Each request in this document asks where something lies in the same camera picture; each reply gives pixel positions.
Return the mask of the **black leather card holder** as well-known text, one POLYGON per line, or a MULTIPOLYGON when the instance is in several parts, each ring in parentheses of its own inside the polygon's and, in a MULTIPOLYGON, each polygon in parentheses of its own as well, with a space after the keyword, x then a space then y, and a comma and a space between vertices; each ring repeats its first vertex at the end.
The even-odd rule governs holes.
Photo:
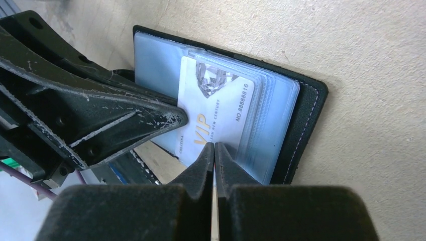
POLYGON ((274 167, 271 180, 267 181, 268 184, 290 184, 292 182, 303 151, 309 142, 309 138, 327 99, 329 90, 325 83, 289 69, 244 56, 242 54, 220 49, 183 37, 159 32, 143 26, 134 25, 133 34, 136 34, 137 32, 165 38, 166 40, 176 41, 180 44, 189 44, 194 47, 201 47, 212 51, 213 53, 225 55, 235 60, 252 64, 257 67, 262 67, 297 81, 300 84, 299 95, 297 97, 295 108, 293 110, 289 127, 277 158, 277 163, 274 167))

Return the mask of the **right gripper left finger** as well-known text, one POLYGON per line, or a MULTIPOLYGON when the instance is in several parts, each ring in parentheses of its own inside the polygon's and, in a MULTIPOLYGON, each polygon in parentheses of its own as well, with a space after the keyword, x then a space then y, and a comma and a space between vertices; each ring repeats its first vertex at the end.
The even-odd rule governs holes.
POLYGON ((210 240, 215 146, 165 185, 74 185, 36 240, 210 240))

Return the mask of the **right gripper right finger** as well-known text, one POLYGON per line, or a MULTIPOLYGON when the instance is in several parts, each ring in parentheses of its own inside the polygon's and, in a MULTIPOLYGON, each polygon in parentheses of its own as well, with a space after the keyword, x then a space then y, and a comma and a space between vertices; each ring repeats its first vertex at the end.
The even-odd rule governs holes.
POLYGON ((215 144, 220 240, 379 240, 351 188, 262 185, 215 144))

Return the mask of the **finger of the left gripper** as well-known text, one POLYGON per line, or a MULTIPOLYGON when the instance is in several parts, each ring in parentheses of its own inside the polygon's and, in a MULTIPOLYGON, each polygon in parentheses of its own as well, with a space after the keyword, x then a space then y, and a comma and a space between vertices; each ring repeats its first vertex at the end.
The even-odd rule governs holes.
POLYGON ((1 58, 1 156, 30 183, 60 187, 188 123, 185 111, 107 83, 81 78, 43 58, 1 58))
POLYGON ((138 86, 134 70, 108 70, 89 60, 60 37, 35 11, 1 18, 1 27, 39 56, 74 75, 150 95, 158 101, 177 106, 176 98, 138 86))

